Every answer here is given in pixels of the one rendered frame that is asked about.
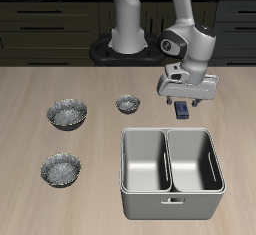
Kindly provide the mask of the large grey speckled bowl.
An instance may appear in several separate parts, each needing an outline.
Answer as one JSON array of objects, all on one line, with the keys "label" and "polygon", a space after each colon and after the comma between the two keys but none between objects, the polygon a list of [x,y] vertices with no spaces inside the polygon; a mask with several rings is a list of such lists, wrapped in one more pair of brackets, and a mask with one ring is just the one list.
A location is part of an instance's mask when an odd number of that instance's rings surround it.
[{"label": "large grey speckled bowl", "polygon": [[72,131],[83,124],[87,113],[87,106],[82,101],[63,99],[49,107],[46,117],[55,128]]}]

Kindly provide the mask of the flat black base plate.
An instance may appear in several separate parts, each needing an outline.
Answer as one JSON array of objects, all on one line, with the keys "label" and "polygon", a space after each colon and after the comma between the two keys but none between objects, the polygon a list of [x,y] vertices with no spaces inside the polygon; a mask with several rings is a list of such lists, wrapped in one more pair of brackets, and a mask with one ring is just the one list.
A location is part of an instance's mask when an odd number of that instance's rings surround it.
[{"label": "flat black base plate", "polygon": [[166,56],[158,48],[158,40],[155,34],[146,33],[146,48],[135,54],[121,54],[108,46],[112,36],[110,33],[103,33],[100,38],[90,46],[90,58],[96,66],[111,67],[143,67],[160,66]]}]

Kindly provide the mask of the white two-bin basket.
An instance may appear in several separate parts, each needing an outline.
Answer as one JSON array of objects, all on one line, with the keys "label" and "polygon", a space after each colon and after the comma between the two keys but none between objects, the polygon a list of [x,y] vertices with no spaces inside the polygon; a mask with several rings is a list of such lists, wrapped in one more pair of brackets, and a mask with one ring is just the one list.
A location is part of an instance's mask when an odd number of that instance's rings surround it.
[{"label": "white two-bin basket", "polygon": [[130,220],[208,220],[225,180],[205,128],[126,128],[120,192]]}]

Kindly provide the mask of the medium grey speckled bowl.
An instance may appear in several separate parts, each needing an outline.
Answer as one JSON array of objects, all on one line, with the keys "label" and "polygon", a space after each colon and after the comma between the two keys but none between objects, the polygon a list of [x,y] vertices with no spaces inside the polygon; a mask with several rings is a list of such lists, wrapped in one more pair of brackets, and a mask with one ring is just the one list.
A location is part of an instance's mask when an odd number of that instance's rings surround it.
[{"label": "medium grey speckled bowl", "polygon": [[58,153],[43,162],[40,176],[51,187],[65,188],[77,180],[81,168],[81,162],[76,156]]}]

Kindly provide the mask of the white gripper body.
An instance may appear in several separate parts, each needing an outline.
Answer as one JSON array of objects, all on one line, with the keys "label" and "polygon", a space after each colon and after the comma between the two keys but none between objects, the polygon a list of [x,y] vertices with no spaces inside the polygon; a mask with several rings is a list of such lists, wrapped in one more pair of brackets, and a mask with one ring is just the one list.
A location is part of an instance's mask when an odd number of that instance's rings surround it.
[{"label": "white gripper body", "polygon": [[211,100],[218,83],[219,78],[216,75],[208,74],[199,85],[174,83],[163,73],[157,85],[157,92],[160,96]]}]

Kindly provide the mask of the dark kitchen cupboards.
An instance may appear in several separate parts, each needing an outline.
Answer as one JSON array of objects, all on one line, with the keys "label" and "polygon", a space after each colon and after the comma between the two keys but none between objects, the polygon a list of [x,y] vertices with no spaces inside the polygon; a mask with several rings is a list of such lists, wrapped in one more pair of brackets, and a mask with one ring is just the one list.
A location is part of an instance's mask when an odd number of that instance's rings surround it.
[{"label": "dark kitchen cupboards", "polygon": [[[174,23],[172,0],[140,0],[141,27],[158,34]],[[192,0],[196,22],[213,26],[219,0]],[[244,20],[224,31],[241,40],[248,33],[256,37],[256,22],[245,22],[245,14],[256,10],[239,9]],[[0,0],[0,66],[94,66],[89,57],[91,44],[115,27],[113,0]],[[254,49],[241,48],[234,56],[214,56],[210,66],[256,66]]]}]

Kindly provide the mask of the small grey speckled bowl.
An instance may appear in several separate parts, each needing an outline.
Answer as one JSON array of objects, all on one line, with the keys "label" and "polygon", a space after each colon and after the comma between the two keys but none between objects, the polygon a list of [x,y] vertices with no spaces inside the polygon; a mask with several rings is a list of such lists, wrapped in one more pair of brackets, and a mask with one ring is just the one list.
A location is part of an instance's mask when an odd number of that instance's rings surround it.
[{"label": "small grey speckled bowl", "polygon": [[124,95],[116,99],[115,105],[120,112],[133,114],[138,110],[140,100],[134,95]]}]

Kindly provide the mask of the dark blue cream cheese box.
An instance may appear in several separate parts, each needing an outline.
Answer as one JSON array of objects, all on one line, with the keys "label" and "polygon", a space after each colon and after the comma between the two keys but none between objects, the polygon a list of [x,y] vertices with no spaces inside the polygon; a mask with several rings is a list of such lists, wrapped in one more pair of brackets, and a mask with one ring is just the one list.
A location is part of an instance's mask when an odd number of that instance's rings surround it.
[{"label": "dark blue cream cheese box", "polygon": [[187,103],[185,101],[175,101],[174,102],[175,113],[177,119],[188,119],[189,111],[187,108]]}]

